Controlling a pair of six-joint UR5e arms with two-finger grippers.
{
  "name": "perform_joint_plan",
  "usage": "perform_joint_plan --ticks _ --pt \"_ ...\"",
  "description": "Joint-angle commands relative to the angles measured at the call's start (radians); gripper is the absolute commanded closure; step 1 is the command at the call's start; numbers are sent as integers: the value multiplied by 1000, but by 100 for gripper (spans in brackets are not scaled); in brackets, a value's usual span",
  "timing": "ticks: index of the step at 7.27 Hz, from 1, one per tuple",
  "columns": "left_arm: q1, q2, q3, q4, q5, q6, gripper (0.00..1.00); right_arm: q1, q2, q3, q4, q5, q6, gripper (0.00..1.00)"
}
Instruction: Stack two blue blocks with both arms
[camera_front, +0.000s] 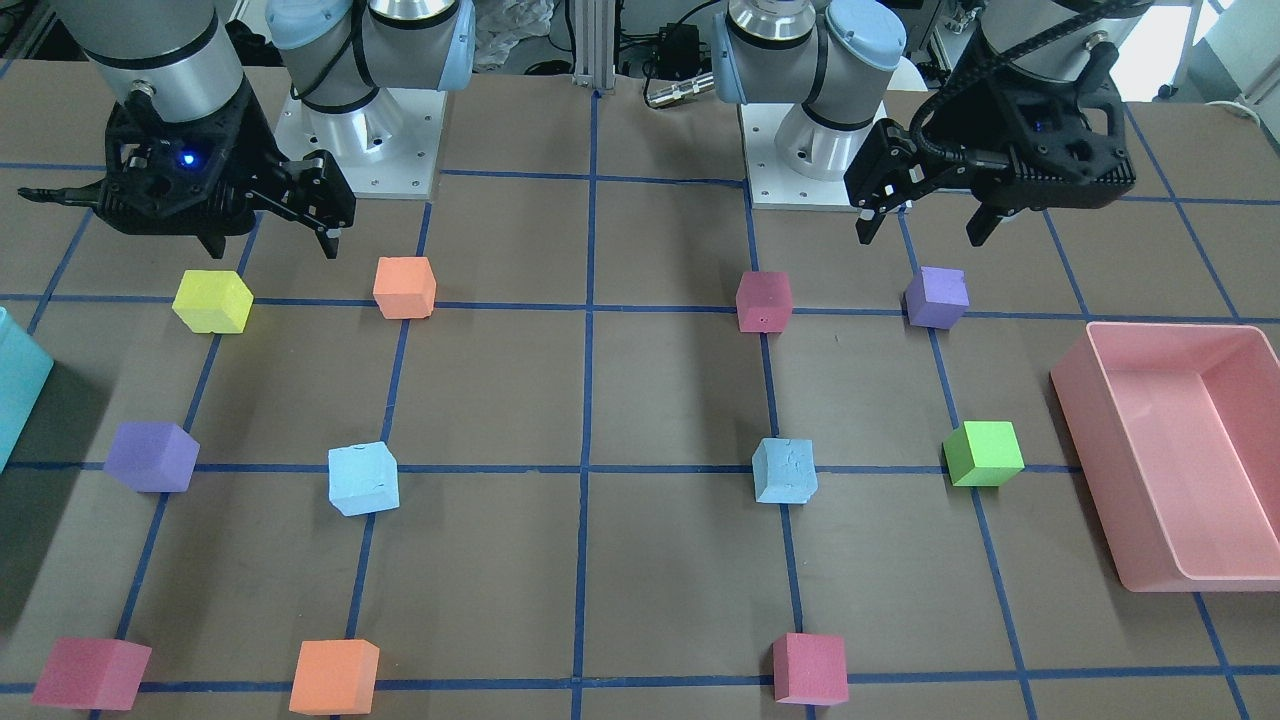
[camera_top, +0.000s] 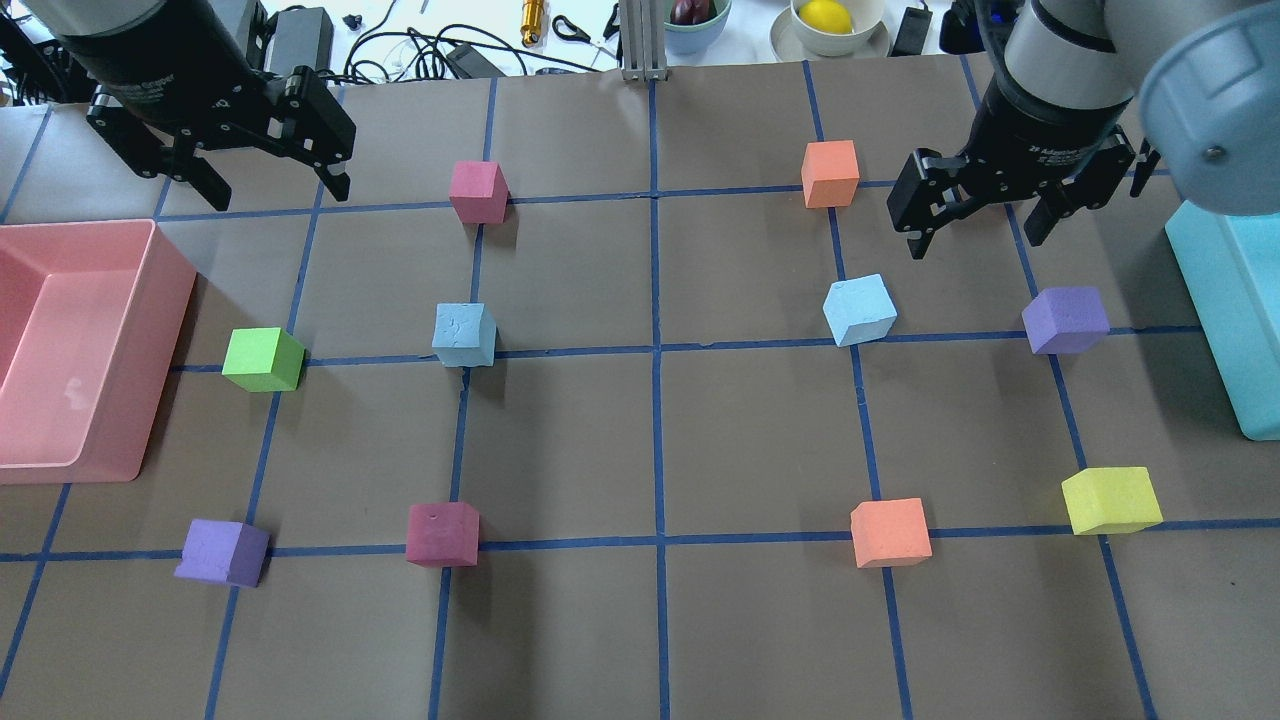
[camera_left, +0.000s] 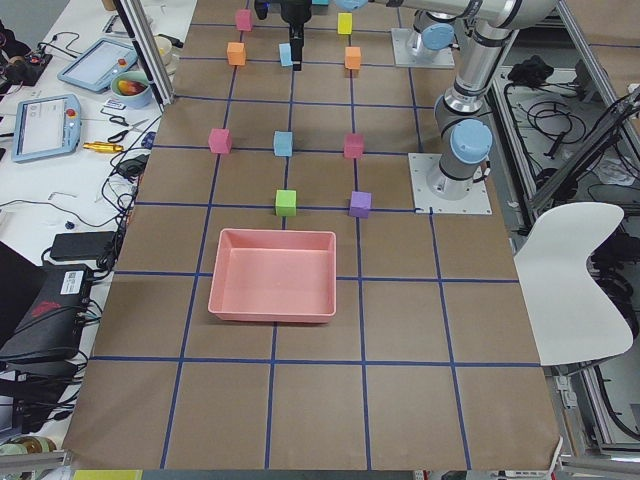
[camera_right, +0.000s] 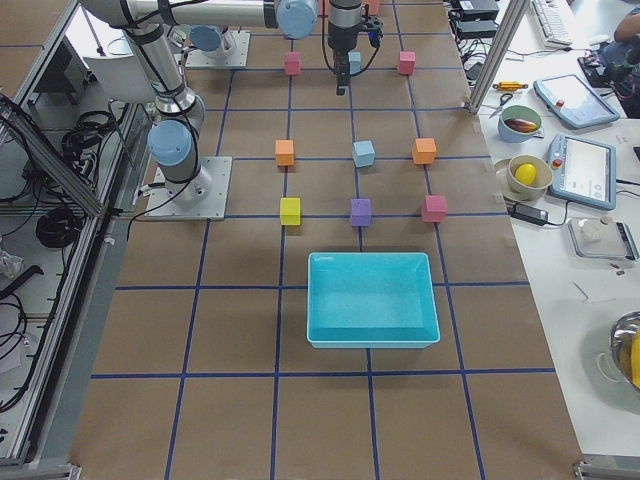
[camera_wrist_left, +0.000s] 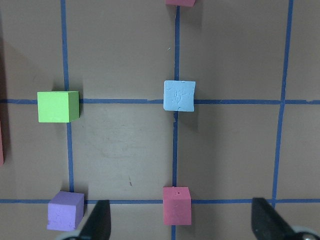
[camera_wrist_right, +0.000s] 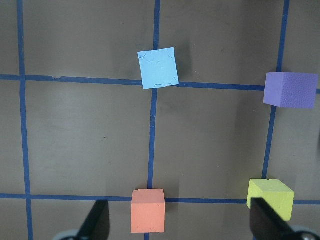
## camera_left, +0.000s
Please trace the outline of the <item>orange block near arm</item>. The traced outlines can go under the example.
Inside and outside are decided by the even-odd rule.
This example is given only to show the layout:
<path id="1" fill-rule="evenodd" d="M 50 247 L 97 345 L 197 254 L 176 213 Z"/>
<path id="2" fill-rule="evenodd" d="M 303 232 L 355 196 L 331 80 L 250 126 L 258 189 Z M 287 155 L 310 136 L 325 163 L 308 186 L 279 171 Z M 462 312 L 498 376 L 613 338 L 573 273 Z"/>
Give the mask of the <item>orange block near arm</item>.
<path id="1" fill-rule="evenodd" d="M 359 71 L 362 65 L 362 51 L 358 46 L 347 46 L 344 54 L 344 66 L 347 70 Z"/>

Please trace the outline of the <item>pink block near arm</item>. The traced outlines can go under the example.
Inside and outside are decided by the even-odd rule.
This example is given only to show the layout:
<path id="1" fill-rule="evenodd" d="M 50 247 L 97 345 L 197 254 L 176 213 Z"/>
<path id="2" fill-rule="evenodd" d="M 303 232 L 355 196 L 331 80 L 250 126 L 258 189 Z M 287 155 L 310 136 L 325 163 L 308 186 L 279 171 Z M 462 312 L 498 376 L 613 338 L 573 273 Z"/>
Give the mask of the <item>pink block near arm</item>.
<path id="1" fill-rule="evenodd" d="M 359 159 L 364 154 L 364 136 L 348 133 L 344 137 L 343 156 L 347 159 Z"/>

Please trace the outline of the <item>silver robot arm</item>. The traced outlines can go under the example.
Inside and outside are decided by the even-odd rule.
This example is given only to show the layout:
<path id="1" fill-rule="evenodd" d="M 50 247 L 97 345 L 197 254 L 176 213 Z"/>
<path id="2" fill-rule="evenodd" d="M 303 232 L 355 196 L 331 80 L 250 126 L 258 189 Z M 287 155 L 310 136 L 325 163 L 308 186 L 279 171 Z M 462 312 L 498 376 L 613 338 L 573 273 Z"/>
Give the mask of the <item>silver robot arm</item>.
<path id="1" fill-rule="evenodd" d="M 417 12 L 422 45 L 428 28 L 449 26 L 458 19 L 474 19 L 471 36 L 463 46 L 462 66 L 453 85 L 436 104 L 436 118 L 473 118 L 483 105 L 484 96 L 501 65 L 510 41 L 517 33 L 543 20 L 558 1 L 333 1 L 342 11 L 363 10 L 365 5 L 384 4 L 386 8 L 409 8 Z M 304 26 L 312 18 L 312 1 L 253 1 L 260 20 L 267 18 L 269 7 L 279 5 L 280 16 L 289 28 L 293 70 L 301 71 Z"/>
<path id="2" fill-rule="evenodd" d="M 439 52 L 454 43 L 456 16 L 428 10 L 416 10 L 408 46 L 417 55 L 422 50 Z"/>

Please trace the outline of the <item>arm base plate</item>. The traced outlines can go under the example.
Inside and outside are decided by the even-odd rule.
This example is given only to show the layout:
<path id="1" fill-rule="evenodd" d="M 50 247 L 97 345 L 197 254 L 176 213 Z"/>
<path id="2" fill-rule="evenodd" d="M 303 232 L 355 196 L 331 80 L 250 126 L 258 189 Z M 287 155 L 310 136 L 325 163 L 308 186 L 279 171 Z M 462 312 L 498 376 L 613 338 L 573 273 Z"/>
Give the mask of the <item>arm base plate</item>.
<path id="1" fill-rule="evenodd" d="M 440 50 L 429 49 L 413 29 L 392 28 L 391 39 L 396 67 L 451 70 L 455 66 L 449 46 Z"/>
<path id="2" fill-rule="evenodd" d="M 440 154 L 409 153 L 414 211 L 419 214 L 491 215 L 480 167 L 466 180 L 452 180 L 440 170 Z"/>

